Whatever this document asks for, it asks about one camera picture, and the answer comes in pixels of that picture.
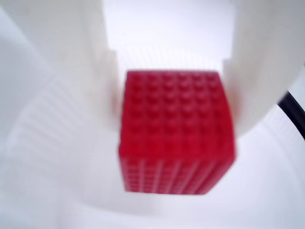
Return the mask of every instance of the white surface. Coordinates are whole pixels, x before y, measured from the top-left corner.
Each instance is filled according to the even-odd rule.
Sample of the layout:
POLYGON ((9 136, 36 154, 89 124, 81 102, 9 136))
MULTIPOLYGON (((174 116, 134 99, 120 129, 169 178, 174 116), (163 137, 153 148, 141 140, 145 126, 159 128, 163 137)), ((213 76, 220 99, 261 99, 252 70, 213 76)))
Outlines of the white surface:
POLYGON ((21 89, 9 80, 0 84, 9 98, 19 95, 7 100, 9 106, 0 104, 3 119, 10 118, 7 108, 16 115, 0 154, 0 228, 305 227, 305 142, 278 107, 237 140, 235 165, 208 195, 126 193, 117 133, 105 129, 84 95, 57 74, 33 90, 50 68, 33 50, 13 52, 27 43, 16 36, 22 38, 1 34, 7 47, 1 59, 11 55, 28 64, 15 71, 8 61, 2 75, 28 83, 21 89))

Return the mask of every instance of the cube top face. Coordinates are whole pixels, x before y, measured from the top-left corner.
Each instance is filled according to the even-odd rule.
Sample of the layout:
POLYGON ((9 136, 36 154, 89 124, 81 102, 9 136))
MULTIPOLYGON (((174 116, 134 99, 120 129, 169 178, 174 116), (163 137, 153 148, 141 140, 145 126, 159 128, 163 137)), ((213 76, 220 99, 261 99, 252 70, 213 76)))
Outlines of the cube top face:
POLYGON ((139 191, 131 181, 139 182, 138 175, 143 173, 141 192, 188 194, 181 187, 187 188, 195 179, 189 193, 201 194, 203 180, 217 174, 215 168, 227 170, 235 158, 233 125, 218 73, 129 71, 119 155, 126 190, 139 191), (172 181, 171 190, 144 185, 144 180, 163 178, 169 184, 171 176, 180 179, 172 181))

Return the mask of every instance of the red lego cube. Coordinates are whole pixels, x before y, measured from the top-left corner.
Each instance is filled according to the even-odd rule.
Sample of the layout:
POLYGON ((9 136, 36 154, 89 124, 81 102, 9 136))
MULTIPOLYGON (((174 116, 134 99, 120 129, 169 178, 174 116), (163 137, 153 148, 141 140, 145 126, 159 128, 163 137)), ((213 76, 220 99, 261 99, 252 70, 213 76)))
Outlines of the red lego cube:
POLYGON ((218 73, 129 71, 119 156, 126 191, 207 193, 235 160, 218 73))

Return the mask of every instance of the black cable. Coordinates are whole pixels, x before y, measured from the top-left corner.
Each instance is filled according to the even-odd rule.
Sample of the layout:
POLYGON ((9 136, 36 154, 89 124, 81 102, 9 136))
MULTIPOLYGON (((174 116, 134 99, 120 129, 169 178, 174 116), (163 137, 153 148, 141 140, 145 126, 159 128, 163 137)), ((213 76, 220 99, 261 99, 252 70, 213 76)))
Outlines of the black cable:
POLYGON ((290 118, 305 140, 305 112, 299 103, 289 92, 287 92, 278 105, 290 118))

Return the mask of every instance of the red cube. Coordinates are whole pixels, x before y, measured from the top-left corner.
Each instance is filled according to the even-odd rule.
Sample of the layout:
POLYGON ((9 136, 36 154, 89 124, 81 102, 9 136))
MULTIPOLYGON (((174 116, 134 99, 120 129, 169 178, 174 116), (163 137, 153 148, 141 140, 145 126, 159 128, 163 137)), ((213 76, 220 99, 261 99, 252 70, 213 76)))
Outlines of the red cube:
POLYGON ((218 73, 129 71, 119 156, 126 191, 207 193, 235 160, 218 73))

